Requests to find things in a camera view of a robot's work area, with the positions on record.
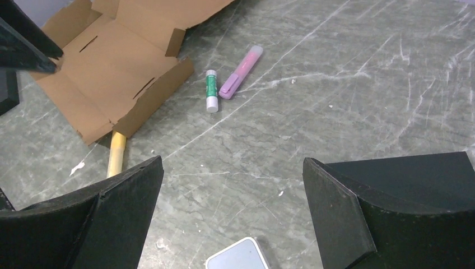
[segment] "white phone case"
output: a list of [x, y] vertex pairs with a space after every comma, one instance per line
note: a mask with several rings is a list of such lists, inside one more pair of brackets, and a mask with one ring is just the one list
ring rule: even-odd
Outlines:
[[206, 269], [269, 269], [259, 244], [246, 237], [206, 260]]

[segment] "glue stick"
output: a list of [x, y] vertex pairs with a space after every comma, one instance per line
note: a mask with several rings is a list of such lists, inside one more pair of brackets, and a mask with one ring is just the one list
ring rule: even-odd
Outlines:
[[216, 87], [216, 71], [206, 71], [206, 111], [218, 112], [218, 88]]

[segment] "black object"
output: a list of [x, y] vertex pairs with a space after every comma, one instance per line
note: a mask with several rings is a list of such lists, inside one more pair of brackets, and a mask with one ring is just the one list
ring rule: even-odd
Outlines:
[[0, 193], [0, 268], [137, 268], [163, 173], [155, 157], [21, 211]]
[[475, 172], [465, 152], [306, 158], [303, 176], [325, 269], [475, 268]]
[[0, 67], [54, 73], [63, 51], [13, 0], [0, 1]]
[[5, 114], [19, 103], [16, 72], [0, 69], [0, 115]]

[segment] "marble floor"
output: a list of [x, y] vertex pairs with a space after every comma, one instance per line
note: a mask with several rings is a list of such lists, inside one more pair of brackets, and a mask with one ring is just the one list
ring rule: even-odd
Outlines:
[[[475, 153], [475, 6], [451, 0], [236, 0], [191, 29], [196, 73], [128, 142], [126, 167], [161, 155], [165, 178], [139, 268], [204, 268], [245, 237], [273, 269], [322, 268], [302, 183], [322, 162]], [[221, 110], [246, 51], [265, 52]], [[105, 178], [110, 137], [87, 147], [27, 74], [0, 117], [0, 185], [16, 208]], [[85, 166], [71, 175], [71, 169]]]

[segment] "open cardboard box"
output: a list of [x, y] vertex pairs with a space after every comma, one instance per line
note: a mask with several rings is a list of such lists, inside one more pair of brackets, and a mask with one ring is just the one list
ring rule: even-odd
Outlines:
[[88, 145], [130, 137], [194, 72], [176, 58], [185, 30], [232, 1], [74, 0], [43, 27], [60, 70], [32, 75]]

